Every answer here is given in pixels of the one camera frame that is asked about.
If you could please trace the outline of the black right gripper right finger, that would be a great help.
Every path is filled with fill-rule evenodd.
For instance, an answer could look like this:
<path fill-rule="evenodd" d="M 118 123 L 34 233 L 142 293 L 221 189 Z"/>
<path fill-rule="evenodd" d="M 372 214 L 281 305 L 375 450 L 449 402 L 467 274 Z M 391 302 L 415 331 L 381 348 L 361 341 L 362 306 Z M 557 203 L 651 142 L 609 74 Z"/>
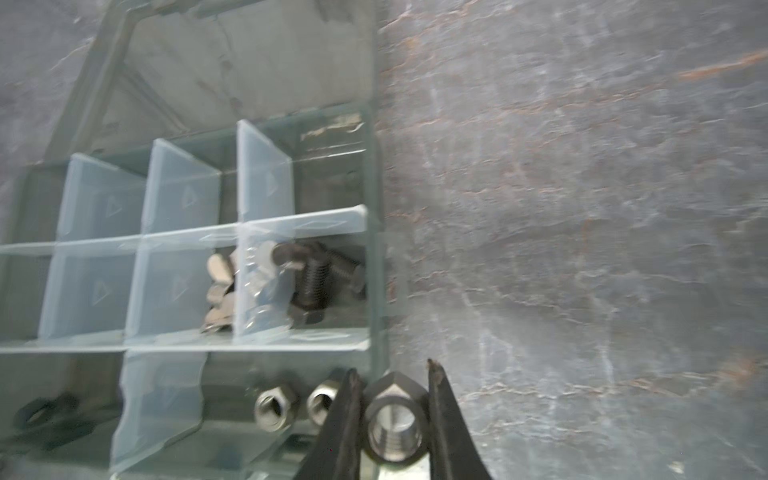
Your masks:
<path fill-rule="evenodd" d="M 444 367 L 429 359 L 427 370 L 430 478 L 490 480 Z"/>

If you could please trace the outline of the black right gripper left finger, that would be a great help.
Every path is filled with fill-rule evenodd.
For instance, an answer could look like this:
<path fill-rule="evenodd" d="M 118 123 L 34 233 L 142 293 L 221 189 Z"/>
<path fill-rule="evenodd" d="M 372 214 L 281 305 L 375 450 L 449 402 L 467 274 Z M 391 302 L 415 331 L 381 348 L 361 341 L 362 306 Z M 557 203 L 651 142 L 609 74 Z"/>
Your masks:
<path fill-rule="evenodd" d="M 317 439 L 295 480 L 358 480 L 364 382 L 356 369 L 342 377 L 337 395 Z"/>

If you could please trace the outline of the silver hex nut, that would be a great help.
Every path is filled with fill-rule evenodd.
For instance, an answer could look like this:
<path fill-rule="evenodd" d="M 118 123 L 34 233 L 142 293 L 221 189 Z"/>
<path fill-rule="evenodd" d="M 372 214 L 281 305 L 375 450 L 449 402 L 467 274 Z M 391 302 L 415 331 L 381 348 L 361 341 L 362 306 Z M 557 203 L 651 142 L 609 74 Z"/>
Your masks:
<path fill-rule="evenodd" d="M 428 392 L 401 372 L 390 372 L 364 392 L 363 448 L 377 464 L 410 466 L 428 451 Z"/>

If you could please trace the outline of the silver wing nut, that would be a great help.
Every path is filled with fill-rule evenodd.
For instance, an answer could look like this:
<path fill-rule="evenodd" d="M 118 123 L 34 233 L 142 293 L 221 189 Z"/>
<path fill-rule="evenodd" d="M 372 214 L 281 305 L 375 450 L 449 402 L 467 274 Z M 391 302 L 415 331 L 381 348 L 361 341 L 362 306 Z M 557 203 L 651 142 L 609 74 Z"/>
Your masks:
<path fill-rule="evenodd" d="M 222 301 L 217 306 L 213 306 L 204 317 L 201 332 L 211 333 L 231 329 L 234 321 L 235 306 L 235 293 L 230 292 L 226 294 Z"/>
<path fill-rule="evenodd" d="M 219 253 L 214 253 L 208 258 L 206 269 L 211 278 L 206 299 L 211 305 L 218 306 L 234 288 L 234 273 L 230 262 Z"/>

